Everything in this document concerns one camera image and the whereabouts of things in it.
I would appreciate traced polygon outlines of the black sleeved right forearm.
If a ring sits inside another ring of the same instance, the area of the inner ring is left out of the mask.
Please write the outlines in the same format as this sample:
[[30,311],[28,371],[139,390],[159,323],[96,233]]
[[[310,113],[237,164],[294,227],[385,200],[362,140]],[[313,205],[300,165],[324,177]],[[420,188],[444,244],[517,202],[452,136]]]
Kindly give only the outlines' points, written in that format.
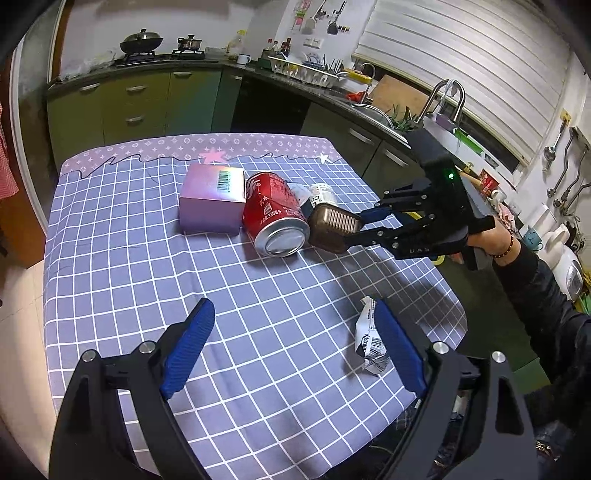
[[574,428],[590,417],[590,316],[575,308],[548,265],[526,247],[494,270],[550,381],[556,413]]

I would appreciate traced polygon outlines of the person right hand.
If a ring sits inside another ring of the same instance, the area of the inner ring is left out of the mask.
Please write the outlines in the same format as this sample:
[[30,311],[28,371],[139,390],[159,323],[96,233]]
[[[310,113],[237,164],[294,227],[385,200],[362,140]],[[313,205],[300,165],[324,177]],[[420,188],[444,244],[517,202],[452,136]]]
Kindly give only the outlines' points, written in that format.
[[493,229],[470,235],[467,244],[482,250],[500,267],[513,263],[521,252],[521,243],[499,222]]

